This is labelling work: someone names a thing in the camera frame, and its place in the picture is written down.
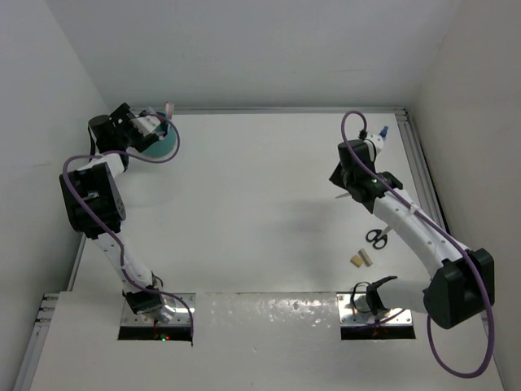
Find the small black handled scissors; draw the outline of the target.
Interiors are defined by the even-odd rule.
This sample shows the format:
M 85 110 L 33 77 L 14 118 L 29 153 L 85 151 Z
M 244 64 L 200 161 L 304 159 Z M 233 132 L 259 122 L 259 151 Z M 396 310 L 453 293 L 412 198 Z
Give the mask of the small black handled scissors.
M 336 196 L 335 199 L 339 200 L 339 199 L 348 198 L 348 197 L 351 197 L 351 195 L 349 193 L 344 193 L 342 195 Z

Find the large black handled scissors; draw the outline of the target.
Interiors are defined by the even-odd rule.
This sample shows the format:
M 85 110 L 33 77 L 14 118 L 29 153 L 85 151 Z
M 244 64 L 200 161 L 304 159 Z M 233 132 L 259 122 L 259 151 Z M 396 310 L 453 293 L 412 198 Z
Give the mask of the large black handled scissors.
M 367 232 L 366 242 L 371 244 L 372 248 L 376 250 L 383 249 L 387 246 L 388 234 L 392 228 L 390 226 L 384 229 L 373 229 Z

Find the white eraser block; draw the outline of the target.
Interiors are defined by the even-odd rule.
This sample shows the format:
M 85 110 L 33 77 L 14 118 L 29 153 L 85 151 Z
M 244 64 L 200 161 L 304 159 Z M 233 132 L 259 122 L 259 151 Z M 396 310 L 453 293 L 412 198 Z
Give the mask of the white eraser block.
M 369 254 L 367 253 L 367 251 L 364 248 L 361 248 L 358 251 L 358 255 L 360 256 L 360 258 L 363 260 L 364 264 L 367 267 L 371 267 L 373 265 L 373 262 L 369 256 Z

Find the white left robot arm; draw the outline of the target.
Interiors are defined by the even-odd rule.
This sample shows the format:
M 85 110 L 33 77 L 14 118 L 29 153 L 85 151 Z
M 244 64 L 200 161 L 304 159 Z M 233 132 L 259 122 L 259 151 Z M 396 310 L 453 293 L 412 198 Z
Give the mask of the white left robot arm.
M 131 251 L 121 234 L 126 210 L 116 178 L 129 166 L 129 149 L 143 152 L 168 132 L 157 116 L 137 116 L 127 103 L 108 115 L 88 121 L 88 163 L 70 170 L 69 158 L 59 176 L 68 220 L 74 231 L 90 239 L 105 254 L 122 284 L 122 295 L 134 314 L 160 310 L 163 300 L 158 278 Z

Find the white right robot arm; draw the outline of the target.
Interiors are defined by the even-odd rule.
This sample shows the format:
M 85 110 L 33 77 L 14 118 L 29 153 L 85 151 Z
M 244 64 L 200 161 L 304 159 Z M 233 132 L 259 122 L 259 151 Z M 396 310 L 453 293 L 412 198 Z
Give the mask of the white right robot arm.
M 418 283 L 389 275 L 370 283 L 368 309 L 377 315 L 391 306 L 406 308 L 426 314 L 443 329 L 481 312 L 491 314 L 492 255 L 454 239 L 413 202 L 398 178 L 376 172 L 374 163 L 382 149 L 383 138 L 374 134 L 339 144 L 339 163 L 330 181 L 395 232 L 422 263 L 429 280 Z

